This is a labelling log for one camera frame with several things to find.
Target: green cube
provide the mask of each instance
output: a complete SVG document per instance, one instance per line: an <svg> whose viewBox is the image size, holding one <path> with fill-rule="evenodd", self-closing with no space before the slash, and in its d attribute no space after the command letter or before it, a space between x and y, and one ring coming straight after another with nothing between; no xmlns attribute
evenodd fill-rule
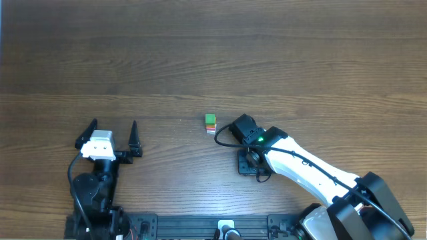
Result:
<svg viewBox="0 0 427 240"><path fill-rule="evenodd" d="M206 125L215 125L215 114L206 114Z"/></svg>

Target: wooden table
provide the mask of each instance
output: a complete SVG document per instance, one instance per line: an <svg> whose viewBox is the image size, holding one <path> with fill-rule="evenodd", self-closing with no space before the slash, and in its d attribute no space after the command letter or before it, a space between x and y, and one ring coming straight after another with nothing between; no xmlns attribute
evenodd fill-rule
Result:
<svg viewBox="0 0 427 240"><path fill-rule="evenodd" d="M63 236L67 167L94 117L120 149L138 122L144 156L121 167L115 198L126 211L318 202L285 177L238 175L205 113L218 127L247 113L336 167L375 172L425 237L426 13L411 0L3 0L0 237Z"/></svg>

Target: cable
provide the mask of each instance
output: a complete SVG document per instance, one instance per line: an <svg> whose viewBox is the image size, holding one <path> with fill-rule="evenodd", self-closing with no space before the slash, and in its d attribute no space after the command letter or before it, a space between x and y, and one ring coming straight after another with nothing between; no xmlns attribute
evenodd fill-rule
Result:
<svg viewBox="0 0 427 240"><path fill-rule="evenodd" d="M317 166L315 163L313 163L312 161L310 161L309 159L307 159L306 157L299 155L297 153L295 153L295 151L288 151L285 149L279 149L276 147L263 147L263 146L257 146L257 145L244 145L244 144L229 144L229 143L222 143L220 141L218 141L218 135L226 128L228 128L229 126L231 126L232 124L227 124L224 127L222 127L220 130L217 131L217 133L215 134L215 137L213 138L215 140L215 142L218 145L224 146L224 147L237 147L237 148L252 148L252 149L259 149L259 150L271 150L271 151L279 151L282 153L287 153L290 154L294 157L298 157L300 158L303 162L306 162L309 164L309 166L316 168L317 170L319 170L321 173L323 173L325 176L327 176L328 178L330 178L333 182L337 183L338 185L342 186L343 188L347 189L349 192L351 192L352 194L354 194L355 196L359 197L361 200L369 203L371 206L373 206L373 208L375 208L383 217L387 218L393 225L395 225L398 230L405 236L405 238L407 240L412 240L411 236L409 236L409 234L406 232L406 230L397 222L395 221L388 213L386 213L380 206L378 206L377 204L375 204L373 201L369 200L369 198L363 196L361 193L359 193L358 191L352 189L351 187L349 187L348 185L346 185L345 183L341 182L340 180L338 180L336 177L332 176L331 174L329 174L327 171L325 171L323 168Z"/></svg>
<svg viewBox="0 0 427 240"><path fill-rule="evenodd" d="M74 167L75 163L77 162L77 160L80 159L81 156L82 156L81 153L77 154L77 156L75 156L74 160L69 164L69 166L68 166L68 181L69 181L69 186L71 188L71 196L73 196L75 203L79 207L80 214L86 223L86 227L89 229L89 234L91 236L91 240L96 240L93 229L92 229L92 224L89 221L89 219L87 218L87 215L86 215L85 211L83 210L83 207L81 206L80 200L77 197L77 194L75 192L75 187L73 184L73 175L72 175L73 167Z"/></svg>

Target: wood grain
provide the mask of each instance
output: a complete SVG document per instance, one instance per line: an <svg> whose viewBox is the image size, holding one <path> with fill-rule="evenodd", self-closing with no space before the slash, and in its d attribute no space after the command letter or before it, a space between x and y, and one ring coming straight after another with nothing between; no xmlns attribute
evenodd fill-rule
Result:
<svg viewBox="0 0 427 240"><path fill-rule="evenodd" d="M237 174L203 130L242 113L345 171L383 177L426 237L427 2L3 0L0 237L60 238L74 139L125 149L115 204L160 215L297 213L285 177ZM234 141L228 134L224 141ZM90 171L79 162L75 174Z"/></svg>

